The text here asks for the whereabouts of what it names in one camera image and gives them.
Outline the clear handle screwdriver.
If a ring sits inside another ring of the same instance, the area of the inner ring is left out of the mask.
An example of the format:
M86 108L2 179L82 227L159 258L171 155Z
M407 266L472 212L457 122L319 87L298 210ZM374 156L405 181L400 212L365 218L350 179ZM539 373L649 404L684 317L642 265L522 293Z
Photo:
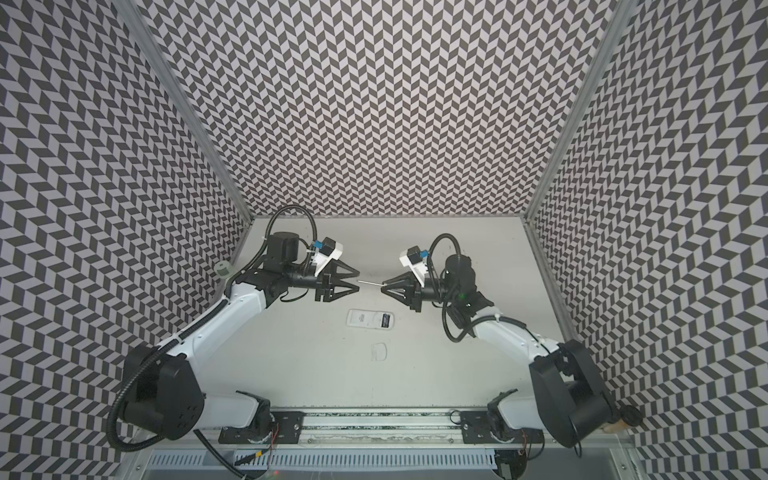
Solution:
M379 287L379 288L386 285L385 283L381 283L381 282L374 282L370 280L361 280L361 279L357 279L357 282L360 284Z

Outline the white remote control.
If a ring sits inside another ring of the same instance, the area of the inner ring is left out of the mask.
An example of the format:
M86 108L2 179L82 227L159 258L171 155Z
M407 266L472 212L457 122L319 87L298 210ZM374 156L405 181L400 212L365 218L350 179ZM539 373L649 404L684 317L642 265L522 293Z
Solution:
M353 328L391 330L395 317L391 312L351 309L346 318L346 325Z

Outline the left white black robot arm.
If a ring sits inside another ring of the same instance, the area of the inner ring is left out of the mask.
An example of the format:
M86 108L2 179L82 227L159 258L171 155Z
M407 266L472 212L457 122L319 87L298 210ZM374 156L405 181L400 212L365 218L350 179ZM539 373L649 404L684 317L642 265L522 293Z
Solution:
M163 440L208 429L236 429L253 442L270 441L276 422L268 399L238 390L203 391L198 376L216 352L249 321L292 288L312 290L318 302L358 292L358 270L341 259L343 246L319 239L315 224L303 240L277 232L271 217L257 253L225 280L214 304L154 347L126 357L121 389L107 415L105 435L120 452L135 452Z

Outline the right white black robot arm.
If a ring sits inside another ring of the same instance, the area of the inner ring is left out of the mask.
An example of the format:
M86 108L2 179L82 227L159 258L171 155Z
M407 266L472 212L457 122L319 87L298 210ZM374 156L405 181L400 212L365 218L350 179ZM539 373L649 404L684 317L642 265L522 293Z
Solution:
M505 266L477 265L450 233L439 234L427 249L403 250L398 260L405 271L385 280L382 294L416 313L427 303L435 305L449 342L490 346L526 376L525 389L503 391L487 404L489 427L498 440L535 429L577 449L593 432L619 421L615 395L586 346L535 331L503 299L521 285L520 275Z

